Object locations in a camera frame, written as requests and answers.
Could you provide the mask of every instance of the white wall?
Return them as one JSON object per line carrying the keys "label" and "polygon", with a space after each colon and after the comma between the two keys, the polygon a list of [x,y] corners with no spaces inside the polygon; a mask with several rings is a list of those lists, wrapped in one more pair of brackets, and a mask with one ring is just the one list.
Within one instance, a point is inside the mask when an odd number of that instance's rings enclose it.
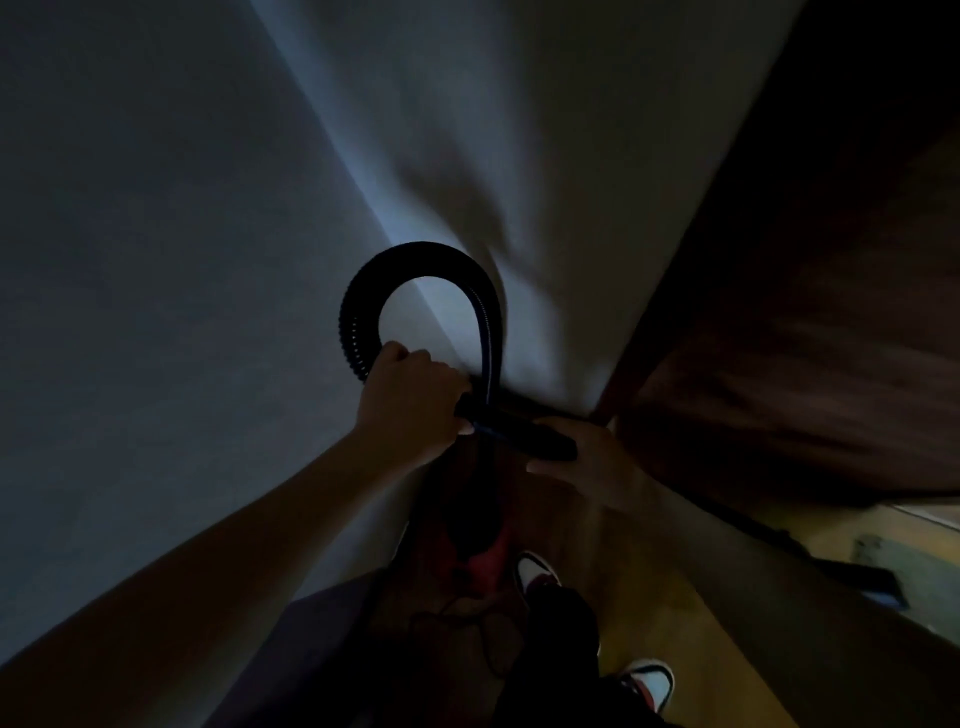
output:
{"label": "white wall", "polygon": [[[588,412],[802,0],[252,0],[393,244],[459,245],[504,382]],[[421,285],[476,369],[469,307]]]}
{"label": "white wall", "polygon": [[[348,431],[341,296],[387,239],[250,9],[0,23],[0,662]],[[455,354],[416,287],[385,333]],[[385,563],[373,503],[305,591]]]}

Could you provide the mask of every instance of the black pants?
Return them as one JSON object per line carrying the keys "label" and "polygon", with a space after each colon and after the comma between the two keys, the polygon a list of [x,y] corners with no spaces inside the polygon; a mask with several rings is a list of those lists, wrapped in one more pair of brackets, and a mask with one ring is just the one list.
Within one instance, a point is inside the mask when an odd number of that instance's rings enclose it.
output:
{"label": "black pants", "polygon": [[643,697],[614,677],[600,677],[596,616],[580,595],[545,586],[533,591],[529,603],[526,646],[497,701],[493,728],[667,725]]}

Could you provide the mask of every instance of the shoe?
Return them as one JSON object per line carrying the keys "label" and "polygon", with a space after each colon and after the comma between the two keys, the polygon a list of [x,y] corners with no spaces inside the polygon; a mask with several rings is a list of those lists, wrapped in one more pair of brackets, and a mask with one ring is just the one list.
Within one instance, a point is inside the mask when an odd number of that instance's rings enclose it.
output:
{"label": "shoe", "polygon": [[663,712],[676,684],[673,670],[660,660],[634,660],[617,678],[624,686],[641,695],[657,715]]}
{"label": "shoe", "polygon": [[521,551],[518,554],[514,562],[514,580],[523,601],[527,601],[535,589],[561,585],[557,573],[533,551]]}

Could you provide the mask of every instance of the hand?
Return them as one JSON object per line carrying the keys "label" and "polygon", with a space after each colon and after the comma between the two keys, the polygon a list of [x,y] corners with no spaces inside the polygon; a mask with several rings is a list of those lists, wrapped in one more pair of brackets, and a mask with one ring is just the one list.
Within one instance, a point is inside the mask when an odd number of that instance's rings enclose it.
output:
{"label": "hand", "polygon": [[453,416],[470,382],[452,367],[431,361],[424,350],[409,353],[384,344],[360,396],[355,431],[373,438],[406,469],[437,458],[473,425]]}
{"label": "hand", "polygon": [[563,417],[545,417],[538,423],[573,438],[577,443],[577,459],[573,462],[531,460],[527,473],[564,480],[584,496],[596,498],[615,510],[627,512],[632,508],[644,479],[643,472],[613,433]]}

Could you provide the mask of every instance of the right hand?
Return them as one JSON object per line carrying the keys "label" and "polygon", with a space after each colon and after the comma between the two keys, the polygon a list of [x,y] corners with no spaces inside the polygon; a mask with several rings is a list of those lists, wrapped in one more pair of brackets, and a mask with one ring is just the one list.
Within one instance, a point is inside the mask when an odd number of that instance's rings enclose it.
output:
{"label": "right hand", "polygon": [[613,433],[590,423],[563,417],[537,420],[577,443],[573,462],[531,460],[527,473],[547,475],[573,485],[584,496],[596,498],[618,511],[629,511],[643,482],[643,472],[613,437]]}

